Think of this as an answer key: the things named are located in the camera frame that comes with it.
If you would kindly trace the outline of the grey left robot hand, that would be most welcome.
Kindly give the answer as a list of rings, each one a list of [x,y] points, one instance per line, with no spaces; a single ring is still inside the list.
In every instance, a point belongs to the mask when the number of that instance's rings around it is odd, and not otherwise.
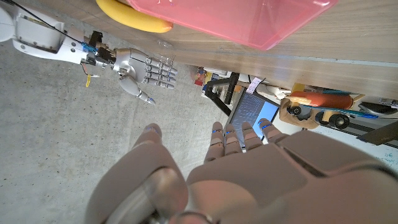
[[[270,121],[214,123],[204,163],[184,177],[147,125],[99,181],[85,223],[396,223],[397,173],[365,152]]]

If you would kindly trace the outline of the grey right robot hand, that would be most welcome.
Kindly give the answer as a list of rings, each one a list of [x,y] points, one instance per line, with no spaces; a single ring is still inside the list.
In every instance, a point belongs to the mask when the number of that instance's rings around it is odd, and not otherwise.
[[[134,48],[115,49],[116,61],[113,70],[119,75],[123,90],[142,101],[155,105],[155,101],[142,91],[138,83],[174,89],[177,69],[159,58],[150,57]]]

